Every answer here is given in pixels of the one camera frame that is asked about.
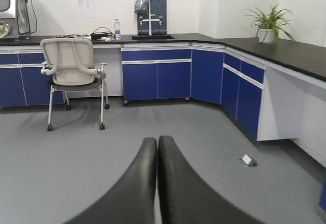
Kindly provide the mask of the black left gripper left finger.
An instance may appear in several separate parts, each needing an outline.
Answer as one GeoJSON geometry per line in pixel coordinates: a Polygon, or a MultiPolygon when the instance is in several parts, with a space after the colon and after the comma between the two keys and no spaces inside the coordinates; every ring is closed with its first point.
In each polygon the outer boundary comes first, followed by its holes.
{"type": "Polygon", "coordinates": [[[147,137],[114,186],[67,223],[155,223],[156,170],[157,142],[147,137]]]}

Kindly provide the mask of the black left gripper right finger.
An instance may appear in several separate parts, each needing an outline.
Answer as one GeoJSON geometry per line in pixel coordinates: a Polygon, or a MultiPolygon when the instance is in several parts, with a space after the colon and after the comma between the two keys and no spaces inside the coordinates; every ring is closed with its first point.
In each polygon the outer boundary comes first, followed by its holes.
{"type": "Polygon", "coordinates": [[[214,191],[192,168],[171,136],[158,140],[162,223],[260,223],[214,191]]]}

